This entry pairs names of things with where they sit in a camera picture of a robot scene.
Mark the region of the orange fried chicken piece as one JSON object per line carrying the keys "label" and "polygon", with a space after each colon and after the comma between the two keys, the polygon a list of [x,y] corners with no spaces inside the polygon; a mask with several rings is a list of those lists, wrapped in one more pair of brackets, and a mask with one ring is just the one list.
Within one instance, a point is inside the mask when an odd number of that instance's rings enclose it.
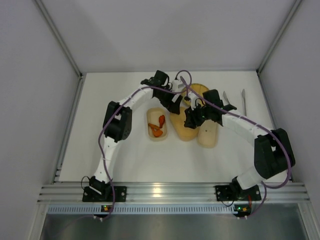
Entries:
{"label": "orange fried chicken piece", "polygon": [[155,124],[152,124],[152,123],[148,123],[148,126],[150,127],[151,129],[151,132],[153,134],[153,136],[155,138],[158,138],[158,137],[161,137],[162,134],[163,134],[163,131],[160,129],[159,126],[155,125]]}

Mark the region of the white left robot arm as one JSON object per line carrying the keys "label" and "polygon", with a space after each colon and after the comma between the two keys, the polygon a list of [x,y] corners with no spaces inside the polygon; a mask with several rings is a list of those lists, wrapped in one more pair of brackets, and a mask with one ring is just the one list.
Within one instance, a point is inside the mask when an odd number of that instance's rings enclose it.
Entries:
{"label": "white left robot arm", "polygon": [[139,87],[124,99],[109,102],[102,130],[98,136],[101,158],[94,176],[89,180],[89,189],[100,197],[106,197],[112,190],[111,170],[115,164],[120,144],[126,140],[132,130],[133,113],[142,104],[156,98],[169,112],[179,114],[182,101],[181,93],[185,84],[157,70],[155,75],[140,82]]}

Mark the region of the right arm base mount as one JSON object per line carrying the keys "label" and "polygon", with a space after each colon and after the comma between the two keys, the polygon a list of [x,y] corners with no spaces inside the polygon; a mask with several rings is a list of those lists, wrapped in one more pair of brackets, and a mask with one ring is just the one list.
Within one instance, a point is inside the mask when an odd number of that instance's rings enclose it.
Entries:
{"label": "right arm base mount", "polygon": [[237,202],[237,201],[261,201],[261,193],[257,184],[248,188],[242,189],[234,177],[228,184],[216,185],[215,187],[216,199],[219,202]]}

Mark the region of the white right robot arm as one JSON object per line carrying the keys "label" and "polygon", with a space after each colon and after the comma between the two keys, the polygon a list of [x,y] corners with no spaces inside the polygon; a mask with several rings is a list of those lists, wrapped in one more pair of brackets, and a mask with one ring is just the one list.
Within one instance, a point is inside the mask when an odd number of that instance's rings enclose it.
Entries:
{"label": "white right robot arm", "polygon": [[213,121],[252,145],[253,165],[232,180],[231,185],[235,189],[248,190],[282,172],[286,172],[287,176],[280,186],[283,187],[289,181],[296,161],[284,129],[270,129],[241,115],[235,106],[223,104],[216,89],[199,95],[190,88],[187,90],[187,98],[191,105],[185,110],[185,127],[195,129],[206,121]]}

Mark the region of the orange lunch box lid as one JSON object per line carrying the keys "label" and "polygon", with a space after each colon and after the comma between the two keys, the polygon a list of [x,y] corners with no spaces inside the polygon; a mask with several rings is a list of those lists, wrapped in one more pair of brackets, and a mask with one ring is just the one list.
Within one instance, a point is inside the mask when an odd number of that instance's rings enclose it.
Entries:
{"label": "orange lunch box lid", "polygon": [[169,119],[179,139],[181,141],[188,142],[195,139],[198,136],[199,129],[198,128],[192,129],[189,127],[185,127],[185,120],[186,120],[185,110],[186,108],[181,106],[179,108],[180,113],[179,114],[170,113]]}

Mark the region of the metal serving tongs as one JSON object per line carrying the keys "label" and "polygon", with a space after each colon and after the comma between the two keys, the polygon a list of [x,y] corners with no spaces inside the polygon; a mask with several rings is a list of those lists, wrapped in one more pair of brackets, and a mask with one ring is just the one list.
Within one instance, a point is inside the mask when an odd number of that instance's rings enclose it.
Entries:
{"label": "metal serving tongs", "polygon": [[[228,105],[230,105],[231,103],[230,103],[230,101],[228,99],[228,96],[227,96],[227,93],[225,91],[223,91],[222,96],[223,96],[223,99],[226,101],[226,103]],[[243,114],[244,114],[244,116],[247,116],[248,113],[247,113],[247,101],[246,101],[246,91],[245,91],[245,89],[243,89],[241,91],[241,98],[242,98]]]}

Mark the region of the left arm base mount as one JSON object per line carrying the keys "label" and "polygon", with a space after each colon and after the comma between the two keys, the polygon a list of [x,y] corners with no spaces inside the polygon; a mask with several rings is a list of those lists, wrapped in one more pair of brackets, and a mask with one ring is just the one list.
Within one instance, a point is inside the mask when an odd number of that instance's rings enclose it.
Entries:
{"label": "left arm base mount", "polygon": [[127,198],[127,187],[114,186],[110,183],[100,182],[93,176],[89,179],[89,185],[83,188],[82,201],[85,203],[113,202],[124,203]]}

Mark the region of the orange lunch box container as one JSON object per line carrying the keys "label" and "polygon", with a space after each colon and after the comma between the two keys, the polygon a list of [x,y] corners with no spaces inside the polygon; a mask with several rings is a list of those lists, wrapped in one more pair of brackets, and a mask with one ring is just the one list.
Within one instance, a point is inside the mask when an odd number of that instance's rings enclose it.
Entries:
{"label": "orange lunch box container", "polygon": [[198,136],[199,128],[192,129],[184,127],[183,125],[178,125],[175,128],[175,131],[180,140],[188,142],[195,139]]}

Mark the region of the beige lunch box lid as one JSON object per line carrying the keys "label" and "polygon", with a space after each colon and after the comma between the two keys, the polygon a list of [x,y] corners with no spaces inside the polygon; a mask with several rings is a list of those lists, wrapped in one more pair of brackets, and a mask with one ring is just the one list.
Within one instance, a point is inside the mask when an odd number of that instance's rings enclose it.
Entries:
{"label": "beige lunch box lid", "polygon": [[206,120],[200,127],[197,142],[200,146],[212,149],[217,143],[218,124],[212,120]]}

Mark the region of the red fried chicken drumstick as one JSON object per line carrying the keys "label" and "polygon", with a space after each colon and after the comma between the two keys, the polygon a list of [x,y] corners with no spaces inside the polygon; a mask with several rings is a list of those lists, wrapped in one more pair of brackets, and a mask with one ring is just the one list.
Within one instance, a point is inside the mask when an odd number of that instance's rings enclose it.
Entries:
{"label": "red fried chicken drumstick", "polygon": [[158,121],[159,121],[159,128],[162,129],[165,122],[166,122],[166,117],[165,115],[161,115],[159,118],[158,118]]}

